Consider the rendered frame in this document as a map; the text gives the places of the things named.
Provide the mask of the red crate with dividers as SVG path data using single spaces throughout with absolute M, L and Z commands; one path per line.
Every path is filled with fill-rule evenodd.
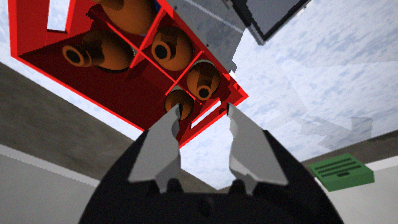
M 249 96 L 166 0 L 157 2 L 162 7 L 147 35 L 140 36 L 119 28 L 101 4 L 91 0 L 70 0 L 65 31 L 47 29 L 50 0 L 8 0 L 11 57 L 142 132 L 166 114 L 164 101 L 177 84 L 195 99 L 192 114 L 179 123 L 176 140 L 182 148 L 227 114 L 227 103 L 236 107 Z M 165 69 L 152 55 L 153 37 L 167 25 L 183 29 L 195 45 L 193 59 L 179 71 Z M 66 60 L 63 47 L 82 44 L 85 34 L 92 30 L 116 32 L 138 51 L 128 71 L 107 73 L 94 66 L 76 67 Z M 221 78 L 219 89 L 207 100 L 200 100 L 187 86 L 187 75 L 199 59 L 211 60 Z M 221 104 L 216 109 L 191 128 L 219 101 Z

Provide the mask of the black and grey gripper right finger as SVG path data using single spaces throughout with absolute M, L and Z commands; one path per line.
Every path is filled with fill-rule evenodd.
M 268 130 L 232 103 L 227 116 L 233 135 L 229 170 L 247 194 L 272 202 L 300 224 L 344 224 L 314 177 Z

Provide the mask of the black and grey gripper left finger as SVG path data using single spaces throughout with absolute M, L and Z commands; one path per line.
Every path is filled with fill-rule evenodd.
M 166 192 L 168 180 L 181 170 L 180 117 L 177 103 L 140 134 L 100 181 L 78 224 L 113 224 L 136 203 Z

